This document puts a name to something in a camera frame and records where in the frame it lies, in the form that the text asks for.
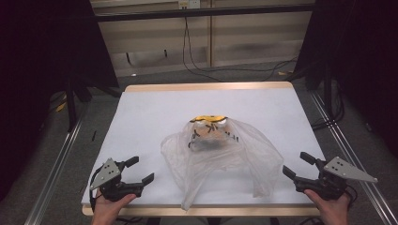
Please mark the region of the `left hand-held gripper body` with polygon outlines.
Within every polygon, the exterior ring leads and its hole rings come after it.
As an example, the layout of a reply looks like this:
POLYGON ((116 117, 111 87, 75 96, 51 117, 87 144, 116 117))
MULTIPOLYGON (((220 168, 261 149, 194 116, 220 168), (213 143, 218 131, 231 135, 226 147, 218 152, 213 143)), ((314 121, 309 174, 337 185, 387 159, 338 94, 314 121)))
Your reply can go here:
POLYGON ((98 188, 102 196, 109 201, 117 202, 129 194, 140 197, 144 190, 142 181, 139 183, 127 184, 121 181, 121 173, 127 167, 125 161, 114 161, 108 158, 92 175, 89 184, 89 199, 95 201, 93 190, 98 188))

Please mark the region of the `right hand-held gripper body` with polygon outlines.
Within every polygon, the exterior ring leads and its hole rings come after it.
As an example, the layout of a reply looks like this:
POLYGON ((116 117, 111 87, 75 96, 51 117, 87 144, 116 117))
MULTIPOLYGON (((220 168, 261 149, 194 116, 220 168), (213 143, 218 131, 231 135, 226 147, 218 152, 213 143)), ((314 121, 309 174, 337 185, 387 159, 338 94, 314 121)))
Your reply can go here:
POLYGON ((316 192, 323 200, 338 200, 348 187, 348 180, 378 182, 375 177, 340 157, 335 157, 330 161, 317 158, 314 165, 319 170, 318 178, 312 180, 296 176, 294 185, 297 192, 304 192, 305 189, 310 189, 316 192))

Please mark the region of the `orange drink bottle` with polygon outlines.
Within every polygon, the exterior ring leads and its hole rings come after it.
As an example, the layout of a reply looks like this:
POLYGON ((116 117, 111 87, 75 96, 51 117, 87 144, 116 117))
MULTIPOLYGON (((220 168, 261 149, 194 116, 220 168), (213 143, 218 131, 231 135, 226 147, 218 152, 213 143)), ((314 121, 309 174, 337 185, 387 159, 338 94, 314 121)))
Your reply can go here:
POLYGON ((213 148, 226 145, 228 139, 230 138, 230 126, 228 124, 228 119, 224 118, 218 122, 212 122, 210 124, 209 132, 209 143, 213 148))
POLYGON ((189 148, 192 151, 206 150, 208 146, 210 124, 206 121, 195 121, 191 128, 189 148))

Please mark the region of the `clear plastic bag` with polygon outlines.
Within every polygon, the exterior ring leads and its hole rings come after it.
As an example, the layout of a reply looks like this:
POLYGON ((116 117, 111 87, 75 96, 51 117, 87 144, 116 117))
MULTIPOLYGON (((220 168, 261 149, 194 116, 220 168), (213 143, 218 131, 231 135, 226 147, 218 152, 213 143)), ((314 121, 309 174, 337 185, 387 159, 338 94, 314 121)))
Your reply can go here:
POLYGON ((181 208, 189 210, 201 186, 215 171, 246 167, 253 180, 254 198, 272 194, 283 166, 283 156, 257 128, 224 115, 199 115, 191 119, 178 133, 161 142, 161 154, 177 186, 183 192, 181 208), (209 124, 228 119, 230 138, 226 145, 213 148, 208 139, 206 150, 192 151, 192 123, 209 124))

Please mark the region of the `person's right hand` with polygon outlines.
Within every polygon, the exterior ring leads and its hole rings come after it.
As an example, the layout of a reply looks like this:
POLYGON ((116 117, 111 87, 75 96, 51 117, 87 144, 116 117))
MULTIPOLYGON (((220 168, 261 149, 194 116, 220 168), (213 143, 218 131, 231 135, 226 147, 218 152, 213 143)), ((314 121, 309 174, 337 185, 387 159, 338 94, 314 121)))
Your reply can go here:
POLYGON ((325 225, 348 225, 348 195, 343 194, 338 200, 326 201, 310 189, 305 189, 304 194, 316 205, 325 225))

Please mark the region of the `person's left hand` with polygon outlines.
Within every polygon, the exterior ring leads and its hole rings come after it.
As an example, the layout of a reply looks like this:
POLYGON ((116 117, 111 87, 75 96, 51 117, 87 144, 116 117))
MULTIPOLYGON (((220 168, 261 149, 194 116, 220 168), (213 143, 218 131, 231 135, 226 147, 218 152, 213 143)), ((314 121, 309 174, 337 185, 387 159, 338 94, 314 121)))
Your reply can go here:
POLYGON ((96 193, 96 206, 91 225, 113 225, 120 210, 136 198, 135 194, 129 194, 117 202, 106 200, 98 190, 96 193))

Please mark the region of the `white table mat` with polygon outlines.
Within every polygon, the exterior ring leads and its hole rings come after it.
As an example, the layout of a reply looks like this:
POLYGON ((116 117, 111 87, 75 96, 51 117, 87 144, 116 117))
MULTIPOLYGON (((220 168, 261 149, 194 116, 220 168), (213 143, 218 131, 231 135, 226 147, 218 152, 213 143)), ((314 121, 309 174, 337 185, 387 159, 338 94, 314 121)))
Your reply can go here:
POLYGON ((108 158, 122 161, 137 156, 139 162, 122 172, 123 181, 135 183, 149 174, 155 179, 134 204, 179 207, 183 193, 161 154, 161 142, 193 117, 209 114, 225 115, 257 128, 283 156, 288 168, 299 176, 317 177, 316 167, 299 155, 307 152, 321 158, 323 153, 291 87, 126 92, 94 166, 99 168, 108 158))

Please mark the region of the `black metal stand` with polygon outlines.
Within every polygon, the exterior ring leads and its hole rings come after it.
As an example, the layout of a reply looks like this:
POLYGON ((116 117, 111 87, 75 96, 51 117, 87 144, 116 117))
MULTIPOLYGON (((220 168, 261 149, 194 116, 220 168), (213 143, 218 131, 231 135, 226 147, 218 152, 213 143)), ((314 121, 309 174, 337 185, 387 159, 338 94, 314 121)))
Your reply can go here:
POLYGON ((65 91, 69 113, 68 132, 72 132, 77 124, 75 98, 78 98, 81 102, 89 102, 92 99, 87 85, 88 80, 83 78, 68 78, 66 81, 65 91))
POLYGON ((326 111, 326 118, 318 119, 312 123, 313 130, 326 128, 339 122, 344 117, 344 102, 339 84, 335 89, 332 85, 332 74, 328 64, 317 66, 305 79, 306 88, 315 91, 320 84, 323 84, 323 106, 326 111))

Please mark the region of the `black curtain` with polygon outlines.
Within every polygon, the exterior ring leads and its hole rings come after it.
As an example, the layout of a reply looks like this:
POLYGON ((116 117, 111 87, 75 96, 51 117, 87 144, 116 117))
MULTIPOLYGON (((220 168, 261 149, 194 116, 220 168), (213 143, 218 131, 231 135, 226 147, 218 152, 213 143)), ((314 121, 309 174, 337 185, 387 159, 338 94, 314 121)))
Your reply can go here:
POLYGON ((0 0, 0 202, 36 150, 50 97, 118 81, 90 0, 0 0))
POLYGON ((398 0, 314 0, 295 75, 335 78, 398 156, 398 0))

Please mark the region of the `black horizontal bar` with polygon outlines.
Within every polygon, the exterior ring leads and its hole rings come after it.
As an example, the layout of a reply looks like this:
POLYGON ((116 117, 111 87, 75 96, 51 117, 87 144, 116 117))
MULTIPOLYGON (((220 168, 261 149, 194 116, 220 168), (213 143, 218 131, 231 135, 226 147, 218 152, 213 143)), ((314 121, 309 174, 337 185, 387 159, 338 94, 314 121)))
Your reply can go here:
POLYGON ((176 9, 133 13, 105 13, 96 14, 94 20, 103 22, 121 22, 121 21, 139 21, 139 20, 157 20, 189 17, 206 16, 229 16, 241 14, 262 14, 262 13, 288 13, 314 11, 315 4, 298 5, 275 5, 262 7, 215 7, 200 9, 176 9))

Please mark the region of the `metal floor rail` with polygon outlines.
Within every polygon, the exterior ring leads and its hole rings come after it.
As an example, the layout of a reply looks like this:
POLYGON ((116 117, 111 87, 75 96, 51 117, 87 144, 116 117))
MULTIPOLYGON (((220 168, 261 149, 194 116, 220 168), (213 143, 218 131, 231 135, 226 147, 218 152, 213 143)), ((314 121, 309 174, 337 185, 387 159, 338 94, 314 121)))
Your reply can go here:
POLYGON ((78 119, 76 124, 72 127, 71 131, 68 132, 66 139, 60 149, 56 161, 51 169, 49 176, 39 193, 33 208, 31 209, 24 225, 40 225, 44 214, 48 208, 48 205, 54 195, 56 184, 60 178, 61 172, 63 171, 66 162, 69 157, 69 153, 75 143, 76 138, 80 132, 82 122, 86 116, 88 105, 85 104, 82 110, 78 113, 78 119))
MULTIPOLYGON (((327 113, 326 104, 323 99, 319 96, 316 91, 311 91, 310 95, 314 101, 314 105, 320 112, 322 119, 328 124, 328 129, 331 132, 335 142, 339 145, 339 148, 343 152, 344 157, 352 165, 358 167, 365 172, 360 159, 352 148, 351 144, 348 142, 344 133, 341 131, 335 120, 331 119, 331 116, 327 113)), ((376 183, 366 183, 360 181, 364 192, 366 193, 368 199, 372 203, 374 209, 378 213, 384 225, 398 225, 398 217, 392 212, 390 205, 384 198, 383 194, 380 192, 376 183)))

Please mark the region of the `wall power socket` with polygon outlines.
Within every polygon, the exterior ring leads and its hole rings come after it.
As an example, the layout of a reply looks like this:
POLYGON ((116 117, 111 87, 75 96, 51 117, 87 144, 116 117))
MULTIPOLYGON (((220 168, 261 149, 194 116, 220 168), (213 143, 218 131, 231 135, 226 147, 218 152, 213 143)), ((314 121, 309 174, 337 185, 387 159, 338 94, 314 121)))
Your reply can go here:
POLYGON ((198 9, 201 7, 200 0, 178 0, 180 9, 198 9))

